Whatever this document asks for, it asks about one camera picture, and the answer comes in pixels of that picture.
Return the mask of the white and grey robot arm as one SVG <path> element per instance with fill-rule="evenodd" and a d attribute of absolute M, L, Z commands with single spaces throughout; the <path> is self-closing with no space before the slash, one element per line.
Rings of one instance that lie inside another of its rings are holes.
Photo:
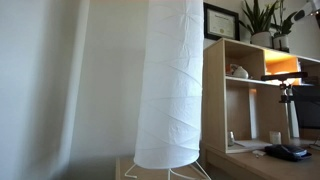
<path fill-rule="evenodd" d="M 295 22 L 310 15 L 318 15 L 320 13 L 320 0 L 307 0 L 306 4 L 297 11 L 293 16 Z"/>

